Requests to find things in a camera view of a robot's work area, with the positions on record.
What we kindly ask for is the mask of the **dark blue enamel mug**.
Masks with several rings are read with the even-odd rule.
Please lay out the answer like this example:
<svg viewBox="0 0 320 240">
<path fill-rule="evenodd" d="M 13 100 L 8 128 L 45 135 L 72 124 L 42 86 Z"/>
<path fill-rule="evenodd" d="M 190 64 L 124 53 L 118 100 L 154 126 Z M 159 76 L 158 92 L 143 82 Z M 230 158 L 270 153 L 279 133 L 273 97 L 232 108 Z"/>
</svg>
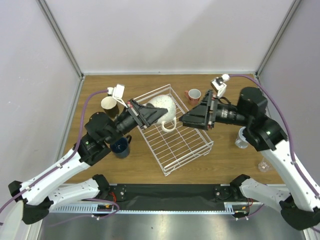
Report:
<svg viewBox="0 0 320 240">
<path fill-rule="evenodd" d="M 130 143 L 132 141 L 132 136 L 127 135 L 126 137 L 120 138 L 114 144 L 110 145 L 110 149 L 116 158 L 124 159 L 130 154 Z"/>
</svg>

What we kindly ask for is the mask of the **black mug white interior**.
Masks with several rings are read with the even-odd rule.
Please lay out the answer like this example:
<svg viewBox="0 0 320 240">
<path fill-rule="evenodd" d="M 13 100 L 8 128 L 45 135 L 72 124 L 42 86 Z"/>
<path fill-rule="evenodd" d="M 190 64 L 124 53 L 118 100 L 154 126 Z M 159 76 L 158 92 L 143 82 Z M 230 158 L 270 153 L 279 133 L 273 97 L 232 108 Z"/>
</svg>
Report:
<svg viewBox="0 0 320 240">
<path fill-rule="evenodd" d="M 103 98 L 100 105 L 110 118 L 115 118 L 119 114 L 118 102 L 112 96 Z"/>
</svg>

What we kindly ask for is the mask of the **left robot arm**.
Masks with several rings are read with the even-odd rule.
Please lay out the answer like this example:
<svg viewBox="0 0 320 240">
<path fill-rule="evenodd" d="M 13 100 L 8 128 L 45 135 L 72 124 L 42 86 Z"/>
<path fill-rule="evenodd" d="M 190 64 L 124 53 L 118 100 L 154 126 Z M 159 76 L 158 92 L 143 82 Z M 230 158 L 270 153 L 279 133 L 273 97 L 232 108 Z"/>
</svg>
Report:
<svg viewBox="0 0 320 240">
<path fill-rule="evenodd" d="M 135 127 L 147 128 L 168 113 L 165 107 L 151 103 L 139 104 L 131 99 L 122 113 L 112 120 L 105 112 L 94 113 L 85 124 L 86 134 L 80 135 L 66 155 L 45 171 L 25 182 L 13 181 L 8 188 L 16 202 L 22 201 L 22 221 L 34 224 L 55 208 L 85 199 L 105 200 L 110 184 L 102 174 L 62 189 L 65 181 L 107 156 L 109 145 L 121 139 Z"/>
</svg>

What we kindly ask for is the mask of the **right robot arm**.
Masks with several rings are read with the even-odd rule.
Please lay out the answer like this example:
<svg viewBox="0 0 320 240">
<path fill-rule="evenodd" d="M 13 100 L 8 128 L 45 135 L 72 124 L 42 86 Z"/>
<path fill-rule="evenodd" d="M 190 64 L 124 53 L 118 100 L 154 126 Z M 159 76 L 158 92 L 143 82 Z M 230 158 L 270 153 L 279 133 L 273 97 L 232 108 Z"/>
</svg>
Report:
<svg viewBox="0 0 320 240">
<path fill-rule="evenodd" d="M 265 114 L 268 100 L 256 87 L 240 91 L 236 105 L 223 104 L 208 90 L 199 105 L 183 114 L 183 126 L 209 130 L 215 123 L 242 126 L 245 140 L 266 158 L 284 181 L 287 190 L 277 190 L 241 174 L 230 182 L 235 201 L 257 200 L 280 212 L 296 230 L 320 223 L 320 186 L 311 178 L 290 149 L 287 133 Z"/>
</svg>

